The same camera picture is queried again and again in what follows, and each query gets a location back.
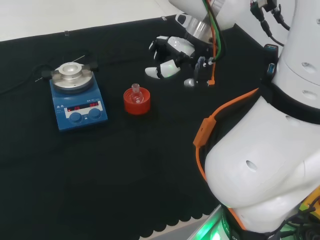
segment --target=green cable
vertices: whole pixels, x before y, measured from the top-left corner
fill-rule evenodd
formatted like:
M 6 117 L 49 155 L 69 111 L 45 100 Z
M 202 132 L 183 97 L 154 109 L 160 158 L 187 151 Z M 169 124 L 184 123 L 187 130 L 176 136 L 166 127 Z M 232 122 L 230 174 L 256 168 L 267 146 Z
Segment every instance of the green cable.
M 218 42 L 218 52 L 217 52 L 217 54 L 215 56 L 215 59 L 217 59 L 221 54 L 221 40 L 220 40 L 219 31 L 218 31 L 217 25 L 215 23 L 215 20 L 214 20 L 214 18 L 212 16 L 211 12 L 209 11 L 209 8 L 208 8 L 208 5 L 206 3 L 206 0 L 202 0 L 202 1 L 203 1 L 204 6 L 205 6 L 205 9 L 208 12 L 208 15 L 210 17 L 210 22 L 211 22 L 211 24 L 212 24 L 212 26 L 214 28 L 216 40 Z

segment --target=robotic fingers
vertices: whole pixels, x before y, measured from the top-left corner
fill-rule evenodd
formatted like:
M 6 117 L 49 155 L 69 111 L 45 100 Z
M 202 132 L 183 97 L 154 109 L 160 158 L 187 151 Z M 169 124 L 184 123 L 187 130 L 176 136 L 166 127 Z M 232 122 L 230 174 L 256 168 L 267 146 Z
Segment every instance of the robotic fingers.
M 195 47 L 184 38 L 176 36 L 158 36 L 150 45 L 149 51 L 154 53 L 153 59 L 161 64 L 148 67 L 145 73 L 155 79 L 168 78 L 181 69 L 183 63 L 191 63 L 195 55 Z

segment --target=white robot body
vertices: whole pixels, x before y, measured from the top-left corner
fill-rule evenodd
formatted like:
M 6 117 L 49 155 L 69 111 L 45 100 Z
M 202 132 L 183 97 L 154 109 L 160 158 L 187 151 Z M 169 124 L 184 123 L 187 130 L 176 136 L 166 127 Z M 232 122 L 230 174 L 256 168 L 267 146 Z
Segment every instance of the white robot body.
M 202 0 L 169 1 L 206 21 Z M 212 0 L 211 7 L 224 30 L 248 11 L 250 0 Z M 319 0 L 295 0 L 288 40 L 272 81 L 294 100 L 316 109 L 320 109 L 319 13 Z M 186 28 L 191 22 L 187 19 L 182 25 Z M 247 230 L 273 232 L 320 185 L 320 125 L 286 115 L 260 97 L 208 153 L 205 175 L 215 197 L 234 210 Z
M 320 185 L 319 142 L 320 125 L 287 116 L 260 97 L 207 155 L 208 185 L 247 230 L 272 232 Z
M 291 98 L 320 109 L 320 1 L 296 0 L 288 40 L 273 83 Z

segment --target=black tablecloth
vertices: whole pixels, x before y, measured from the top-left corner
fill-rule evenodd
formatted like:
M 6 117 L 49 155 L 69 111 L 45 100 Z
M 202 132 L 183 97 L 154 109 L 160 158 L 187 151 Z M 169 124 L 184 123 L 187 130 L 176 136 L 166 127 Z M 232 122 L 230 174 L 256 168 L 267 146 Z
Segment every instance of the black tablecloth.
M 1 239 L 136 240 L 218 205 L 197 168 L 193 139 L 203 118 L 258 86 L 262 48 L 238 27 L 226 31 L 217 86 L 185 89 L 188 68 L 171 79 L 145 76 L 155 65 L 148 47 L 159 35 L 185 31 L 168 17 L 0 42 L 0 91 L 36 65 L 58 67 L 94 53 L 109 117 L 59 132 L 49 83 L 35 82 L 38 73 L 0 95 Z M 151 93 L 145 116 L 124 111 L 132 83 Z

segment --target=red led display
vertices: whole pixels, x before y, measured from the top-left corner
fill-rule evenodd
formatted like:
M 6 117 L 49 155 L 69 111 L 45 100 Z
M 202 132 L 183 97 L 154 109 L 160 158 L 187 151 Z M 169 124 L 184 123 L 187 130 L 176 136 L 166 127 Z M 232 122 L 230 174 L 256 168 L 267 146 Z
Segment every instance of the red led display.
M 99 106 L 99 103 L 97 101 L 91 102 L 91 103 L 82 104 L 82 105 L 78 105 L 78 106 L 67 107 L 66 109 L 67 109 L 68 112 L 71 112 L 71 111 L 75 111 L 75 110 L 92 108 L 92 107 L 96 107 L 96 106 Z

